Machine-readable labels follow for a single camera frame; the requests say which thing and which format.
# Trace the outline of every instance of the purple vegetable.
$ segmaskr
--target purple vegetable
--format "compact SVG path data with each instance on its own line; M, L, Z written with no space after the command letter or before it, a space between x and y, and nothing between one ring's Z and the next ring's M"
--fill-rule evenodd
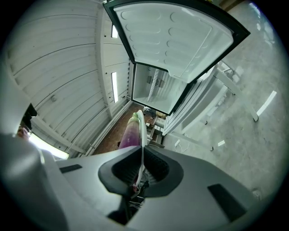
M126 130L122 136L121 144L118 149L126 148L129 146L137 146L140 144L140 123L137 114L133 116L127 123Z

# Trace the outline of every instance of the refrigerator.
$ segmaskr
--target refrigerator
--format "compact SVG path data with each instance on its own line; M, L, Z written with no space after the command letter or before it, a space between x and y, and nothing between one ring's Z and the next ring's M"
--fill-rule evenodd
M103 6L134 65L131 99L167 115L250 34L205 0L111 0Z

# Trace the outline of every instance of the concrete floor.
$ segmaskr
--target concrete floor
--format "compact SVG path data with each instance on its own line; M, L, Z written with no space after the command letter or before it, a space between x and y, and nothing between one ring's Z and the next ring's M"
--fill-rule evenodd
M255 123L229 91L208 124L197 123L186 134L213 145L210 152L190 144L186 155L211 162L248 189L259 189L262 197L275 192L287 171L289 154L289 70L285 50L265 16L250 2L242 2L229 13L251 35L224 59L241 78L237 85L258 111L273 91L276 95ZM177 138L166 136L166 149L174 150ZM183 149L188 142L180 142Z

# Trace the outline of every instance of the ribbed metal wall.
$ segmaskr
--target ribbed metal wall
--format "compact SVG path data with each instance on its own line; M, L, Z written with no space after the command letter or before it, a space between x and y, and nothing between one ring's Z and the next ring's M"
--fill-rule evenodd
M100 6L88 0L36 2L19 21L6 46L15 81L44 122L45 129L33 125L35 134L53 130L82 150L89 148L110 121L95 58ZM128 56L119 39L117 43L108 39L104 44L105 68L107 72L117 71L120 103L113 108L119 108L125 101L121 97L127 95ZM105 85L112 89L110 73ZM57 136L41 136L59 148ZM70 149L68 145L61 147L63 151Z

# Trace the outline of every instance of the window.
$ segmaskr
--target window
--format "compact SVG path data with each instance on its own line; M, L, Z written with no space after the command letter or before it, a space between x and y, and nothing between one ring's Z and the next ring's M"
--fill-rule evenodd
M33 133L29 137L29 141L33 143L37 148L49 151L53 156L59 157L61 159L67 159L69 157L69 154L51 146Z
M114 25L112 25L112 38L117 38L118 33L117 33L117 29Z
M113 98L114 102L118 101L118 94L117 94L117 73L112 73L112 89L113 89Z

